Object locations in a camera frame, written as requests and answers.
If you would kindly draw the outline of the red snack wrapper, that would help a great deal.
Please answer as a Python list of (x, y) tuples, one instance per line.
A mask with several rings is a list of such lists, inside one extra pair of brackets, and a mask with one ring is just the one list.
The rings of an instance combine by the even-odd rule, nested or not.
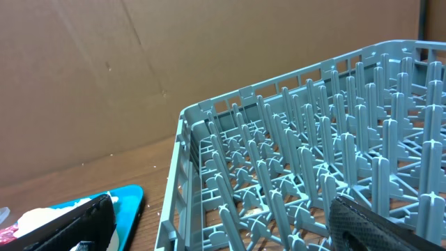
[(15, 223), (9, 227), (0, 230), (0, 245), (5, 245), (16, 239), (14, 233), (19, 229), (18, 224)]

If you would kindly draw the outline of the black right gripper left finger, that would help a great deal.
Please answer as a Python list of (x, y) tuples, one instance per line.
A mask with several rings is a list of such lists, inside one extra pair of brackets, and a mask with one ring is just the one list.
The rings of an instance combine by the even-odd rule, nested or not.
[(62, 216), (1, 246), (2, 250), (106, 251), (116, 228), (112, 199), (99, 195)]

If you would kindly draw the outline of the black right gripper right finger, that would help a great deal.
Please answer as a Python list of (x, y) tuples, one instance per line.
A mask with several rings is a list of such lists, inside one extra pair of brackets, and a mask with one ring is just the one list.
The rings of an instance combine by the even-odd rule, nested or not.
[(345, 197), (332, 200), (328, 222), (332, 249), (336, 251), (443, 249)]

